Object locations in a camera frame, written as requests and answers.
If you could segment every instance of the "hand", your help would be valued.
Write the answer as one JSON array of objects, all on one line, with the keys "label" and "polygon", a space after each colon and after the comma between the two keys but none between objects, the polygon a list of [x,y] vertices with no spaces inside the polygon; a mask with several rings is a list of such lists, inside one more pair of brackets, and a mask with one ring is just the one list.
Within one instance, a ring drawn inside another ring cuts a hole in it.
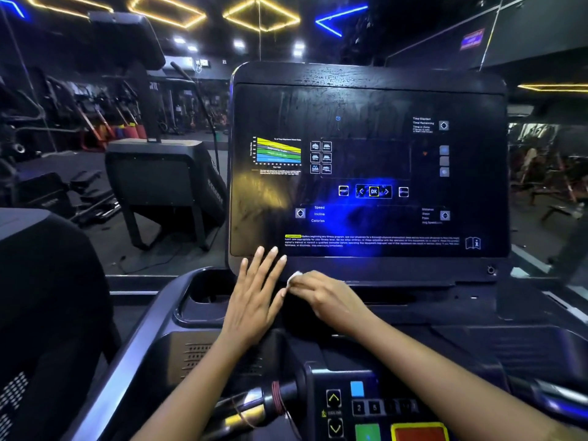
[{"label": "hand", "polygon": [[308,302],[320,320],[347,336],[357,337],[374,315],[347,284],[317,271],[292,278],[289,291]]},{"label": "hand", "polygon": [[258,343],[273,324],[284,303],[286,289],[272,298],[273,289],[286,265],[286,256],[281,257],[269,273],[277,256],[277,248],[268,252],[262,262],[264,249],[260,246],[247,269],[247,259],[241,261],[239,277],[224,317],[219,338],[236,343],[245,352]]}]

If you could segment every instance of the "treadmill display screen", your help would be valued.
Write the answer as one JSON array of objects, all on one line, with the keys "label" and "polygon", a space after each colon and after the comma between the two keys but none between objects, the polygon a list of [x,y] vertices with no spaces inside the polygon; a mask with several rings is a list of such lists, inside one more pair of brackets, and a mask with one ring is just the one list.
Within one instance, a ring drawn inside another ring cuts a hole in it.
[{"label": "treadmill display screen", "polygon": [[231,255],[508,255],[502,97],[260,85],[233,95]]}]

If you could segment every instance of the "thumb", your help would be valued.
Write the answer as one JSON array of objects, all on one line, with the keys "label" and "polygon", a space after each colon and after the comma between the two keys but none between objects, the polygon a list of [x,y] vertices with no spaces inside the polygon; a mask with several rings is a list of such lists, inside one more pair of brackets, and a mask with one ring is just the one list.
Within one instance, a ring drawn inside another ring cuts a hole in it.
[{"label": "thumb", "polygon": [[284,304],[284,297],[286,297],[286,288],[280,289],[277,292],[276,296],[273,298],[272,304],[269,306],[268,325],[273,324],[277,313],[282,309],[282,305]]}]

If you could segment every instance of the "person's right hand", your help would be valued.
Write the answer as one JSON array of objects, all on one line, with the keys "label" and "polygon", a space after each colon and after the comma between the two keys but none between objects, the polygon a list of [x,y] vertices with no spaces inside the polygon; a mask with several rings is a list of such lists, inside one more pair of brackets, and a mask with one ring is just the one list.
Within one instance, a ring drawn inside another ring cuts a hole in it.
[{"label": "person's right hand", "polygon": [[288,290],[308,302],[320,320],[350,337],[357,337],[374,315],[345,282],[317,271],[293,277]]}]

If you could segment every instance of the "white cloth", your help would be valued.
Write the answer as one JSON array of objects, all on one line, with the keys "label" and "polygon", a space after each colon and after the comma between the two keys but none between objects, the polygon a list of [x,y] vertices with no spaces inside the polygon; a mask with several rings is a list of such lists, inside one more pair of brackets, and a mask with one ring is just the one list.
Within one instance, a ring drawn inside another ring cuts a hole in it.
[{"label": "white cloth", "polygon": [[297,270],[294,274],[292,274],[290,276],[290,278],[288,279],[288,281],[286,282],[286,288],[290,288],[290,281],[296,277],[297,275],[302,275],[302,272],[300,272],[299,270]]}]

